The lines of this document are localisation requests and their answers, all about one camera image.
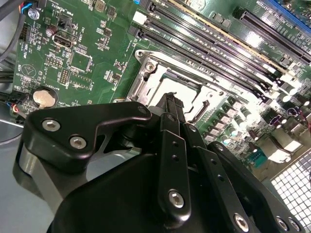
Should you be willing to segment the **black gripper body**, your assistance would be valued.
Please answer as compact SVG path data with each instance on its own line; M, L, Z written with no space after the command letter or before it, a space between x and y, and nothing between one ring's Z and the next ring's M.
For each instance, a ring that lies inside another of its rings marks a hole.
M157 192L170 179L189 181L191 216L177 233L227 233L216 199L185 158L134 157L71 192L59 206L51 233L167 233Z

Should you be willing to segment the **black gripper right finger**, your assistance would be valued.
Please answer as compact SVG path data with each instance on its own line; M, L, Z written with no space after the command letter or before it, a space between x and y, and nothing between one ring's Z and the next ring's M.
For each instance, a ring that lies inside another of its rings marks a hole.
M287 207L223 144L206 144L196 127L185 121L184 104L175 99L184 124L191 158L207 184L222 233L303 233L303 226Z

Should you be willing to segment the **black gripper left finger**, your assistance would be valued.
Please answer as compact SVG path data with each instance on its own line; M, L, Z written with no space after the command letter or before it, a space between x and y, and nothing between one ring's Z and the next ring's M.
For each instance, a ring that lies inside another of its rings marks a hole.
M134 157L178 155L187 162L175 99L166 93L150 108L130 101L35 111L23 130L21 167L56 213L71 192ZM170 179L157 198L167 220L189 219L189 181Z

